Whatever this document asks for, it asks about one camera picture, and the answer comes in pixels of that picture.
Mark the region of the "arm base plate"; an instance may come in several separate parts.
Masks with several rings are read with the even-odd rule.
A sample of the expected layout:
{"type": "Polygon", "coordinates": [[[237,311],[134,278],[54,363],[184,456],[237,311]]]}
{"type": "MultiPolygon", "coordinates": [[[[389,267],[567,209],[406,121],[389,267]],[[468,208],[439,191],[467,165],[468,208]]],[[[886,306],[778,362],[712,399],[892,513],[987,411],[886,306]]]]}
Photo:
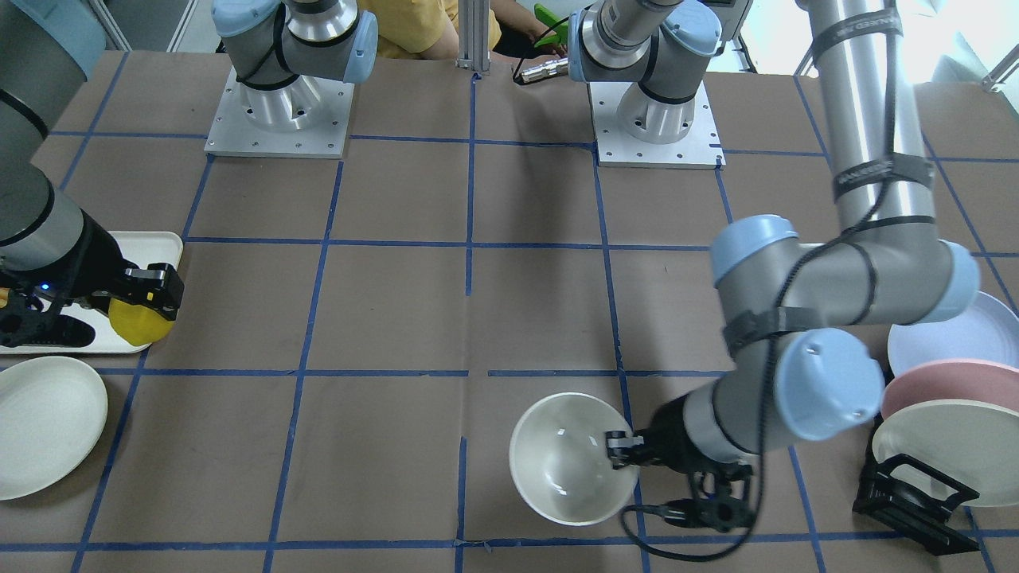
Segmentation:
{"type": "Polygon", "coordinates": [[[217,157],[342,159],[355,88],[300,76],[260,91],[230,69],[204,150],[217,157]]]}
{"type": "Polygon", "coordinates": [[[727,164],[704,84],[692,100],[666,104],[635,83],[588,85],[601,166],[713,170],[727,164]]]}

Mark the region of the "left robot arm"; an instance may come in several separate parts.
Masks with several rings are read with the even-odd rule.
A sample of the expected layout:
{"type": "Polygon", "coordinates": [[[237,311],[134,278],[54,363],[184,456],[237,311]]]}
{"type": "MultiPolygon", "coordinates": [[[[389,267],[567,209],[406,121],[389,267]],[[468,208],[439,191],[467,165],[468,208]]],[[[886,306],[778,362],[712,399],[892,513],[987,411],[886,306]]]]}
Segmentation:
{"type": "Polygon", "coordinates": [[[978,265],[938,238],[933,167],[901,68],[895,1],[802,1],[830,128],[841,231],[804,244],[775,215],[740,219],[711,244],[713,284],[735,363],[712,384],[660,407],[648,428],[608,435],[619,470],[666,466],[692,496],[627,505],[687,528],[752,530],[761,500],[735,497],[750,461],[826,440],[876,416],[884,377],[856,324],[944,322],[978,293],[978,265]]]}

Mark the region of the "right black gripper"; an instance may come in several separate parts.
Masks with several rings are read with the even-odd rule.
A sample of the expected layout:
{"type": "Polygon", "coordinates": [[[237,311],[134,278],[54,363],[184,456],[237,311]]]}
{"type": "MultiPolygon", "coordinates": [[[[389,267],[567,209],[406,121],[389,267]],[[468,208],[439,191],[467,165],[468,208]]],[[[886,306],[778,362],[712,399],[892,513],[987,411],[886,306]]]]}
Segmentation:
{"type": "Polygon", "coordinates": [[[35,271],[2,271],[2,287],[11,298],[2,308],[3,347],[23,345],[79,349],[96,338],[94,327],[62,314],[62,309],[97,291],[116,291],[131,305],[141,305],[175,322],[185,283],[170,263],[130,267],[119,244],[88,214],[79,239],[55,262],[35,271]]]}

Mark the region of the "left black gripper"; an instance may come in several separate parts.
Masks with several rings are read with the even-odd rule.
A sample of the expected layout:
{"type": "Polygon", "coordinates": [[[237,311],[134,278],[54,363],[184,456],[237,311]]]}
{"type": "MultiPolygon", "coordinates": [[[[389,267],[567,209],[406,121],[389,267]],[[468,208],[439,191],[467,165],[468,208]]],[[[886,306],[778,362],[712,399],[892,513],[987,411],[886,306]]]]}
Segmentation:
{"type": "Polygon", "coordinates": [[[640,466],[646,461],[687,475],[691,497],[665,503],[658,514],[681,528],[711,528],[720,532],[749,528],[756,514],[745,497],[734,496],[734,485],[752,482],[753,470],[738,446],[718,427],[710,394],[688,394],[672,400],[653,415],[641,435],[605,431],[605,450],[611,468],[640,466]]]}

